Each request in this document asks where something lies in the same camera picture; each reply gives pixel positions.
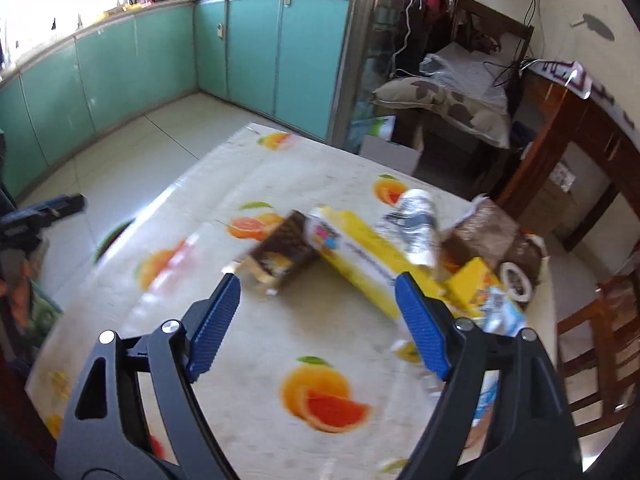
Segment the blue gripper pad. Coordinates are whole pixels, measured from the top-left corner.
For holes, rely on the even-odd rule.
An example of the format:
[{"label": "blue gripper pad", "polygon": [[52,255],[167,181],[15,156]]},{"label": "blue gripper pad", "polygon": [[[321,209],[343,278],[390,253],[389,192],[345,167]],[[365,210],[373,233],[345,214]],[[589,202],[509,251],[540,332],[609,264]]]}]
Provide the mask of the blue gripper pad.
[{"label": "blue gripper pad", "polygon": [[446,380],[451,365],[447,359],[444,335],[429,312],[422,291],[407,274],[396,278],[396,303],[424,365],[441,380]]},{"label": "blue gripper pad", "polygon": [[191,352],[186,367],[187,378],[191,383],[211,368],[240,304],[240,280],[233,274],[228,276],[226,282],[223,281],[209,298],[210,307],[191,339]]}]

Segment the roll of tape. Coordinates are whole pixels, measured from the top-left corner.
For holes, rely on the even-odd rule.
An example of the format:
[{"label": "roll of tape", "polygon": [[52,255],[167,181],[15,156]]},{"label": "roll of tape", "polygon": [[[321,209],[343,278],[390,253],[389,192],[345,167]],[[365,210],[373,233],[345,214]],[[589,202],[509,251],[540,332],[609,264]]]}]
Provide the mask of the roll of tape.
[{"label": "roll of tape", "polygon": [[527,303],[531,299],[531,282],[516,264],[504,262],[500,266],[500,281],[512,300]]}]

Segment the crumpled foil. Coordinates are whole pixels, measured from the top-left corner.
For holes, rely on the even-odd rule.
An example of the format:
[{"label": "crumpled foil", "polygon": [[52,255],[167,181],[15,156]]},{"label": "crumpled foil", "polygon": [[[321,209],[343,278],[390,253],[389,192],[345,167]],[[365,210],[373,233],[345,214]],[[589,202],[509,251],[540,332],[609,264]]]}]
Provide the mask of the crumpled foil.
[{"label": "crumpled foil", "polygon": [[410,189],[374,227],[414,265],[434,269],[438,261],[438,223],[431,194]]}]

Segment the cabinet door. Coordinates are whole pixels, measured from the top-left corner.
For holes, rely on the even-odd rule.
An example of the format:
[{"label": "cabinet door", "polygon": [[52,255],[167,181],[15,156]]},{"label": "cabinet door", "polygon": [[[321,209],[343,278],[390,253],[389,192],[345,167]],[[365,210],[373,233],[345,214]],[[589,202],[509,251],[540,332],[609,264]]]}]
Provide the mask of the cabinet door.
[{"label": "cabinet door", "polygon": [[151,108],[196,89],[193,7],[177,6],[135,16],[138,77]]},{"label": "cabinet door", "polygon": [[290,0],[282,9],[276,118],[326,139],[348,0]]},{"label": "cabinet door", "polygon": [[273,115],[280,0],[229,0],[229,99]]},{"label": "cabinet door", "polygon": [[49,164],[95,133],[75,44],[64,46],[29,68],[22,74],[22,85],[33,129]]},{"label": "cabinet door", "polygon": [[31,180],[47,169],[24,105],[16,77],[0,90],[0,130],[4,131],[4,183],[15,197]]},{"label": "cabinet door", "polygon": [[[226,99],[225,2],[197,4],[194,10],[198,88]],[[223,37],[218,35],[222,26]]]},{"label": "cabinet door", "polygon": [[98,132],[145,110],[146,85],[137,76],[140,61],[133,17],[79,38],[76,48],[84,93]]}]

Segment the wooden chair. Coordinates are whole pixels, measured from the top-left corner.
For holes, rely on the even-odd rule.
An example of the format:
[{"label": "wooden chair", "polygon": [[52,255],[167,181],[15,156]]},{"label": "wooden chair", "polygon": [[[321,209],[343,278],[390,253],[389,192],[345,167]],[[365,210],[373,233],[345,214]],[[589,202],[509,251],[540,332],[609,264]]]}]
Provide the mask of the wooden chair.
[{"label": "wooden chair", "polygon": [[569,330],[588,322],[593,336],[593,348],[567,362],[562,359],[558,341],[558,373],[563,379],[581,371],[597,367],[597,391],[570,404],[572,412],[602,401],[602,415],[577,427],[578,436],[597,433],[623,422],[633,406],[620,407],[622,396],[630,386],[637,395],[636,385],[640,382],[640,369],[618,378],[620,368],[637,360],[640,353],[634,352],[618,362],[617,354],[629,348],[640,335],[640,316],[636,307],[635,315],[630,316],[628,306],[621,316],[620,306],[612,305],[606,290],[599,289],[599,297],[575,314],[558,323],[558,338]]}]

